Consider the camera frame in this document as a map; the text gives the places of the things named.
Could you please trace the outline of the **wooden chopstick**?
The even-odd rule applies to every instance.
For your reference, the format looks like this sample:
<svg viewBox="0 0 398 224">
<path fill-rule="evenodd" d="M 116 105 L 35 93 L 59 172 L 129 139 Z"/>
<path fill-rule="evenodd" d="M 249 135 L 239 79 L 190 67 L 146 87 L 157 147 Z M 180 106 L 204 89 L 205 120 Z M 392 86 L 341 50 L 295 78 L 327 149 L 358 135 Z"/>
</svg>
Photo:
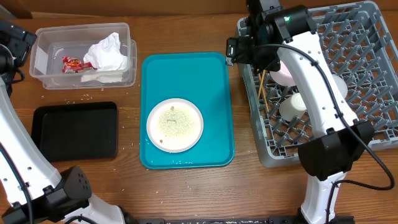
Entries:
<svg viewBox="0 0 398 224">
<path fill-rule="evenodd" d="M 264 101 L 264 104 L 265 104 L 265 107 L 266 107 L 266 113 L 268 113 L 269 112 L 269 107 L 268 107 L 268 104 L 267 104 L 266 90 L 265 90 L 265 96 L 263 98 L 263 101 Z"/>
<path fill-rule="evenodd" d="M 265 89 L 264 89 L 264 80 L 266 77 L 266 71 L 263 70 L 261 73 L 259 73 L 259 90 L 258 90 L 258 98 L 264 98 L 265 96 Z"/>
</svg>

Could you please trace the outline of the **pink bowl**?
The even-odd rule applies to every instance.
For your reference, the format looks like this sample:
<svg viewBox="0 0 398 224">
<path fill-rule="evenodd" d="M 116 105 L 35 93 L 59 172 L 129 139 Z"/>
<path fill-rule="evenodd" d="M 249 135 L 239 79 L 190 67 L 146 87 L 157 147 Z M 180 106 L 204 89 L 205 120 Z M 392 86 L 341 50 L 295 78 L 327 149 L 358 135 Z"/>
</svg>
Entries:
<svg viewBox="0 0 398 224">
<path fill-rule="evenodd" d="M 279 85 L 282 86 L 295 86 L 295 82 L 289 69 L 285 66 L 283 61 L 280 61 L 280 70 L 277 72 L 270 71 L 271 78 Z"/>
</svg>

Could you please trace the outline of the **pale green cup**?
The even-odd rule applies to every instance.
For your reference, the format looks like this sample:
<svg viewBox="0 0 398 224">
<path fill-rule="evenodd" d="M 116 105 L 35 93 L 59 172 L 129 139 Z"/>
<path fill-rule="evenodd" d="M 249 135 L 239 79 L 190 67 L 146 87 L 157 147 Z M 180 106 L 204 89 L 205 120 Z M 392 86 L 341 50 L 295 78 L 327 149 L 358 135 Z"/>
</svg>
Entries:
<svg viewBox="0 0 398 224">
<path fill-rule="evenodd" d="M 288 97 L 279 107 L 280 116 L 286 121 L 291 121 L 296 116 L 301 118 L 306 111 L 307 108 L 300 93 Z"/>
</svg>

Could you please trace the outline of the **grey-green small bowl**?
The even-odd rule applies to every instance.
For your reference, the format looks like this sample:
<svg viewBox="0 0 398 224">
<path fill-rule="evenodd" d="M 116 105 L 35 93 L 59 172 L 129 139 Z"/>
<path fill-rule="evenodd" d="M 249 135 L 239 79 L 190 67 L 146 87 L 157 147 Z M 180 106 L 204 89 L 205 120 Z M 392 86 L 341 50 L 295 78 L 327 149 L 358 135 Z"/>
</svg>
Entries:
<svg viewBox="0 0 398 224">
<path fill-rule="evenodd" d="M 348 94 L 348 87 L 347 87 L 345 81 L 337 75 L 332 75 L 332 77 L 334 78 L 334 81 L 335 81 L 342 97 L 346 98 L 346 96 Z"/>
</svg>

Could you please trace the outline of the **white plate with rice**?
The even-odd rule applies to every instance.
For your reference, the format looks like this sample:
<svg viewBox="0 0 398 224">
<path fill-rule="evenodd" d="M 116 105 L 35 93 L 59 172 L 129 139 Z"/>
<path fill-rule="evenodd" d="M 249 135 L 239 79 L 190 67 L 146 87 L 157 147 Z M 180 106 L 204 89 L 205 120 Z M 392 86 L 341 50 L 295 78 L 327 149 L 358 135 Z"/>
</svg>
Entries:
<svg viewBox="0 0 398 224">
<path fill-rule="evenodd" d="M 201 138 L 204 120 L 190 101 L 170 98 L 157 104 L 146 121 L 147 135 L 158 149 L 180 153 L 192 148 Z"/>
</svg>

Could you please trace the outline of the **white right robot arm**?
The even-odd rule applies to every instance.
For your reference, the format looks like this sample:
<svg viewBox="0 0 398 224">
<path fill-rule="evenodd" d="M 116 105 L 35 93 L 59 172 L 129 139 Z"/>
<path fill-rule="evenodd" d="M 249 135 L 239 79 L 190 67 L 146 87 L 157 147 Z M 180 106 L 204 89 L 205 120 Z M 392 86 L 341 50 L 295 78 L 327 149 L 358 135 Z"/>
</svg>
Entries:
<svg viewBox="0 0 398 224">
<path fill-rule="evenodd" d="M 260 72 L 286 65 L 312 125 L 314 139 L 298 147 L 308 182 L 295 222 L 353 223 L 351 217 L 337 217 L 334 206 L 353 163 L 369 152 L 374 128 L 369 121 L 360 121 L 342 97 L 305 6 L 284 9 L 278 1 L 252 0 L 247 7 L 249 33 L 229 38 L 226 56 Z"/>
</svg>

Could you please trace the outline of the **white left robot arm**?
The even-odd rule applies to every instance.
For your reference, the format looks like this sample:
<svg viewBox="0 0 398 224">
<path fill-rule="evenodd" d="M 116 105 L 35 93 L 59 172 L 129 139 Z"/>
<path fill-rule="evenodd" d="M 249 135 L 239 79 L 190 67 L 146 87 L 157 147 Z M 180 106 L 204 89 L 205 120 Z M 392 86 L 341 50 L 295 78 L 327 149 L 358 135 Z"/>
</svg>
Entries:
<svg viewBox="0 0 398 224">
<path fill-rule="evenodd" d="M 123 208 L 92 193 L 84 172 L 59 172 L 38 150 L 15 112 L 10 95 L 37 36 L 1 21 L 1 183 L 10 207 L 4 223 L 135 223 Z"/>
</svg>

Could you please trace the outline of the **teal plastic tray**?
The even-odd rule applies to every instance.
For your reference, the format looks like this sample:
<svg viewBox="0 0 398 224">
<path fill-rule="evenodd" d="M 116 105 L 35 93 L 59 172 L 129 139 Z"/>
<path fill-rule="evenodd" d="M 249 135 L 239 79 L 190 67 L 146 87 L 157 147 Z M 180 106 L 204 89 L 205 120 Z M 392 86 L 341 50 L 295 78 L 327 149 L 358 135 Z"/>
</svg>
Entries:
<svg viewBox="0 0 398 224">
<path fill-rule="evenodd" d="M 193 103 L 204 119 L 201 138 L 184 152 L 165 152 L 147 133 L 150 112 L 164 100 Z M 140 159 L 148 169 L 219 167 L 234 158 L 234 130 L 225 57 L 218 52 L 158 54 L 142 64 Z"/>
</svg>

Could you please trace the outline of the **crumpled white tissue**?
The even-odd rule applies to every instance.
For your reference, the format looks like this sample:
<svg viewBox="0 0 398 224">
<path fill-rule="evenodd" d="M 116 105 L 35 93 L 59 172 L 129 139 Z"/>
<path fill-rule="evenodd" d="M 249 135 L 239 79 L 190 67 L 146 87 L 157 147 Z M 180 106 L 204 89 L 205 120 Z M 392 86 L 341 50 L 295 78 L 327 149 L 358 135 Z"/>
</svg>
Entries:
<svg viewBox="0 0 398 224">
<path fill-rule="evenodd" d="M 107 38 L 92 45 L 83 57 L 85 63 L 91 63 L 95 72 L 109 72 L 125 70 L 127 68 L 127 56 L 120 51 L 121 42 L 119 34 L 113 32 Z M 83 75 L 81 82 L 99 81 L 101 83 L 116 83 L 123 79 L 122 73 L 116 75 Z"/>
</svg>

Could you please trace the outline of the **red snack wrapper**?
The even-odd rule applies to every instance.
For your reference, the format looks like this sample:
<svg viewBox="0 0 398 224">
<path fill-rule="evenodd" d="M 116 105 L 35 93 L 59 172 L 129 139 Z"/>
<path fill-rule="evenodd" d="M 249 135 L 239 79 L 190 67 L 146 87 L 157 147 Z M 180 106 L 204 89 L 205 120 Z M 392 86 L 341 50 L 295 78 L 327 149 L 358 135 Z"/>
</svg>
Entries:
<svg viewBox="0 0 398 224">
<path fill-rule="evenodd" d="M 63 73 L 83 73 L 96 70 L 90 62 L 83 63 L 81 60 L 73 57 L 63 57 Z"/>
</svg>

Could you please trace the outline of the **black tray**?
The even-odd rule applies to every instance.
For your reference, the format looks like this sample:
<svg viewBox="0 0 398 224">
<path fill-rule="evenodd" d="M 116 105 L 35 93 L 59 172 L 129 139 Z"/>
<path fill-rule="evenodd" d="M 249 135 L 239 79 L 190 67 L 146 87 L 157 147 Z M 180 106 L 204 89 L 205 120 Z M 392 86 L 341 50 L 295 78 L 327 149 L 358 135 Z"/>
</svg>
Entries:
<svg viewBox="0 0 398 224">
<path fill-rule="evenodd" d="M 50 162 L 112 159 L 118 152 L 118 111 L 112 101 L 42 106 L 31 138 Z"/>
</svg>

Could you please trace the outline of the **clear plastic bin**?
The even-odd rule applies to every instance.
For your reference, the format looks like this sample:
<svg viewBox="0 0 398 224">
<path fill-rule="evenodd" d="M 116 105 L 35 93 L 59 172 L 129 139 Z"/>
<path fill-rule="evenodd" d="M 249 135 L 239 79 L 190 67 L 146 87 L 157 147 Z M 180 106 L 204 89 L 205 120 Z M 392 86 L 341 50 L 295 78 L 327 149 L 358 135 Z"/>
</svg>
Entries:
<svg viewBox="0 0 398 224">
<path fill-rule="evenodd" d="M 127 59 L 126 68 L 62 72 L 64 57 L 83 61 L 92 45 L 113 33 L 119 37 L 119 52 Z M 124 22 L 41 28 L 36 35 L 29 73 L 48 90 L 130 87 L 136 81 L 137 45 Z"/>
</svg>

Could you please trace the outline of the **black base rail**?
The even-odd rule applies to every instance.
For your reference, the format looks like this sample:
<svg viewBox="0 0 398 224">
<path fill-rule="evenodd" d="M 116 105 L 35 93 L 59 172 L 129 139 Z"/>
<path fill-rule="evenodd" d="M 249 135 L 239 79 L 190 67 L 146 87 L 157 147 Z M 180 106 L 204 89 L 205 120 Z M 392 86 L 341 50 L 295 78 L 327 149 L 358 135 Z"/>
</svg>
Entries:
<svg viewBox="0 0 398 224">
<path fill-rule="evenodd" d="M 273 216 L 269 218 L 190 219 L 165 220 L 163 218 L 138 219 L 139 224 L 294 224 L 296 216 Z"/>
</svg>

